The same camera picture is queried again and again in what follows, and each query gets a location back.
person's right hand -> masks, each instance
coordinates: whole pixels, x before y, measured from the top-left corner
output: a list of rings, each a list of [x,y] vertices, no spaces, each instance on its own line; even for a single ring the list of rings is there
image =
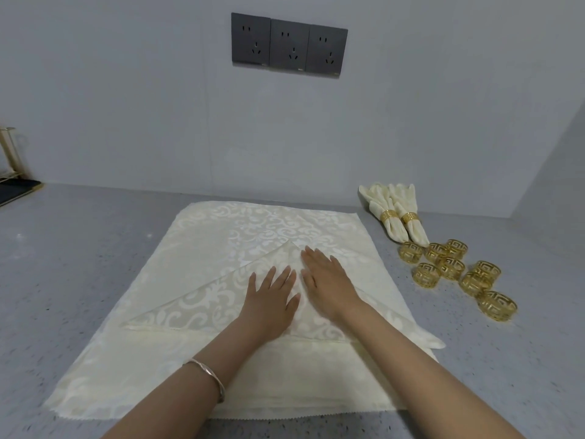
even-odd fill
[[[344,314],[363,301],[339,260],[333,256],[328,259],[318,249],[313,251],[308,246],[301,251],[301,257],[307,266],[301,274],[309,299],[326,317],[342,322]]]

person's left hand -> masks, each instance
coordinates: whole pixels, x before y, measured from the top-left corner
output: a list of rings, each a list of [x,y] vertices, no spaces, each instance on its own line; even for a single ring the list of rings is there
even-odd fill
[[[296,280],[296,271],[291,272],[287,266],[274,283],[276,267],[272,267],[266,278],[256,291],[256,273],[252,273],[248,281],[248,291],[242,311],[238,316],[241,322],[254,327],[262,343],[274,340],[286,330],[293,321],[294,313],[301,301],[297,294],[287,299]]]

silver bracelet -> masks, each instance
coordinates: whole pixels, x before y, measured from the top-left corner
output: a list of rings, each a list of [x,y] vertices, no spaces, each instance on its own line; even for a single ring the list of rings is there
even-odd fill
[[[223,386],[223,384],[221,383],[221,381],[219,380],[219,377],[215,375],[215,373],[204,363],[201,363],[200,361],[196,360],[196,359],[187,359],[185,362],[183,362],[183,365],[186,365],[187,363],[196,363],[197,365],[199,365],[199,368],[201,368],[203,371],[205,371],[209,376],[211,376],[215,382],[218,384],[218,388],[219,388],[219,400],[218,403],[222,403],[225,400],[225,387]]]

forearm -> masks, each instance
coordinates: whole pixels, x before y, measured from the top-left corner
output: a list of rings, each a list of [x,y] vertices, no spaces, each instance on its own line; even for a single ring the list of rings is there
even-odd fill
[[[520,439],[504,418],[367,304],[343,322],[430,439]]]
[[[236,319],[194,358],[212,369],[227,387],[260,344],[253,327]],[[189,363],[154,389],[102,439],[191,439],[218,397],[215,380]]]

table surface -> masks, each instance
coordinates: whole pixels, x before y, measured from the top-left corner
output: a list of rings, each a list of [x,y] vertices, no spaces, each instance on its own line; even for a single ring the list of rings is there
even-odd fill
[[[60,419],[41,405],[199,195],[47,185],[0,208],[0,437],[98,438],[113,421]],[[469,245],[467,263],[501,266],[496,289],[519,306],[499,324],[455,283],[415,286],[397,245],[357,212],[417,322],[443,339],[439,361],[530,438],[585,437],[585,272],[507,219],[421,213],[431,241]],[[206,423],[200,438],[421,437],[407,412]]]

